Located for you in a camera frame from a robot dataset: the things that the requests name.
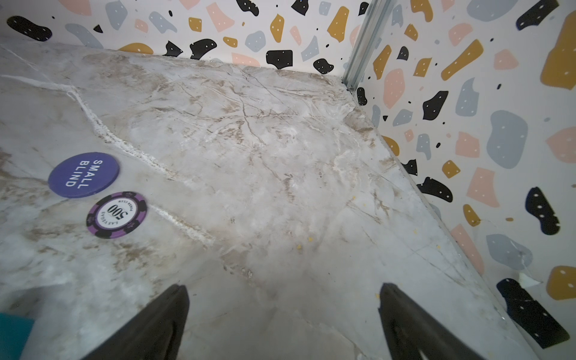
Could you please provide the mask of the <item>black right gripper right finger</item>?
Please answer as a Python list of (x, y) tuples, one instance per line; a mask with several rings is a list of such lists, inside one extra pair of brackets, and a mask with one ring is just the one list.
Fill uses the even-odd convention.
[(393, 283), (384, 283), (379, 316), (393, 359), (480, 359), (481, 356)]

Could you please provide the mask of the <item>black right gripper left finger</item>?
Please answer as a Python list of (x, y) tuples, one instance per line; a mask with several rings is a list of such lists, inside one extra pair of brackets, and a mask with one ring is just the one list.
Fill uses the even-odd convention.
[(176, 359), (190, 300), (184, 285), (173, 284), (85, 359)]

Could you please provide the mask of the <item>teal drawer cabinet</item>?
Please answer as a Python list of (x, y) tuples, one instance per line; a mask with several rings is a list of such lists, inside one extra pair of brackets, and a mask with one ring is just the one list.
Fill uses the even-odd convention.
[(0, 359), (20, 360), (35, 321), (22, 316), (1, 313)]

